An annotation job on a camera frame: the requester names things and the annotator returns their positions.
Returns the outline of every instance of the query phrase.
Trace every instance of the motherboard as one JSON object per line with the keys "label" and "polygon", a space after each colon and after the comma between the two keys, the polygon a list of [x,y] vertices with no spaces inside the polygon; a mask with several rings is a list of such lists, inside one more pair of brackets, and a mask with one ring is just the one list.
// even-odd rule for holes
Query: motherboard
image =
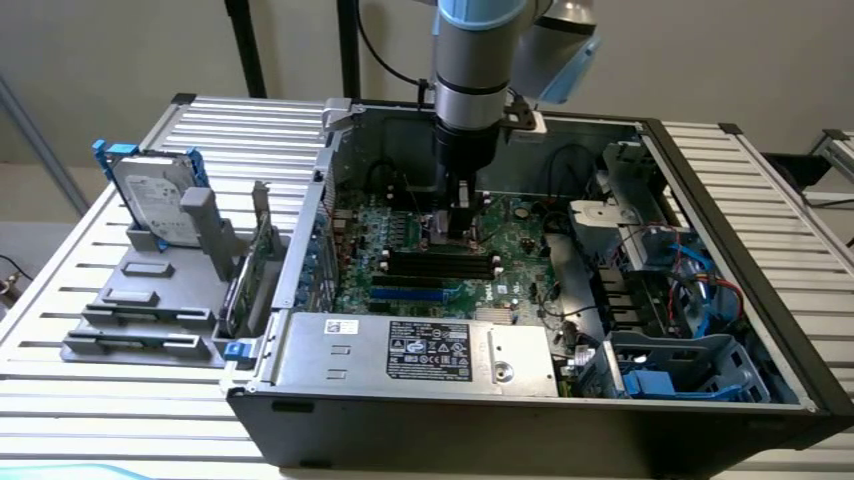
{"label": "motherboard", "polygon": [[538,302],[554,272],[537,197],[487,196],[473,226],[478,241],[446,244],[431,242],[424,215],[378,196],[344,197],[338,207],[336,313],[547,322]]}

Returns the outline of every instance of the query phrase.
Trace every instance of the robotic arm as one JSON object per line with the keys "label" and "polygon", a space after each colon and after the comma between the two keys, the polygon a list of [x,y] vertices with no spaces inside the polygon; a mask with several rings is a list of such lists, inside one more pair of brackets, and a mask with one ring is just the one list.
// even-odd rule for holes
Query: robotic arm
{"label": "robotic arm", "polygon": [[438,8],[435,151],[450,206],[466,208],[495,156],[509,88],[563,103],[599,39],[593,0],[439,0]]}

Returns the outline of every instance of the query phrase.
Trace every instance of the black pole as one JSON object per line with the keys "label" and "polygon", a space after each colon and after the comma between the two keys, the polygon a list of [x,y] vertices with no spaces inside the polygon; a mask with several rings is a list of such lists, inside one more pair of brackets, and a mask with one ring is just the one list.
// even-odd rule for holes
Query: black pole
{"label": "black pole", "polygon": [[252,15],[250,13],[248,0],[226,0],[226,11],[231,17],[231,26],[235,29],[238,52],[240,52],[240,64],[250,97],[267,98],[264,87],[264,72],[262,60],[258,56],[258,44],[255,43],[255,30],[252,29]]}
{"label": "black pole", "polygon": [[359,0],[338,0],[338,41],[342,56],[342,84],[344,97],[362,98],[359,68],[359,27],[356,9]]}

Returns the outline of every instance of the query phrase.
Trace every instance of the white wall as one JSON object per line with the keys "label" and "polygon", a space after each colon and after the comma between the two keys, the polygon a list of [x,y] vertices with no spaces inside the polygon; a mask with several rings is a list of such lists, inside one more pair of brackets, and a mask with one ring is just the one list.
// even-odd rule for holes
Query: white wall
{"label": "white wall", "polygon": [[[363,0],[370,35],[430,70],[432,9]],[[252,0],[271,95],[340,95],[334,0]],[[220,0],[0,0],[0,70],[63,161],[142,139],[172,94],[246,95]],[[565,110],[738,123],[770,150],[854,126],[851,0],[597,0],[605,46]],[[414,99],[363,49],[366,96]],[[0,121],[0,162],[31,157]]]}

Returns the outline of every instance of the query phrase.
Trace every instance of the sticker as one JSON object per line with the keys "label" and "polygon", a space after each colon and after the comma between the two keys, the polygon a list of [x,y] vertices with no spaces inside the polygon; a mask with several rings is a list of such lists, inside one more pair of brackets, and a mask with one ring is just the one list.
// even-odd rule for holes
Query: sticker
{"label": "sticker", "polygon": [[471,382],[469,325],[391,322],[386,373],[396,380]]}
{"label": "sticker", "polygon": [[128,175],[124,179],[136,209],[151,232],[172,245],[199,246],[196,227],[190,214],[182,212],[182,192],[163,178]]}
{"label": "sticker", "polygon": [[359,333],[359,320],[328,318],[323,333],[327,335],[356,335]]}

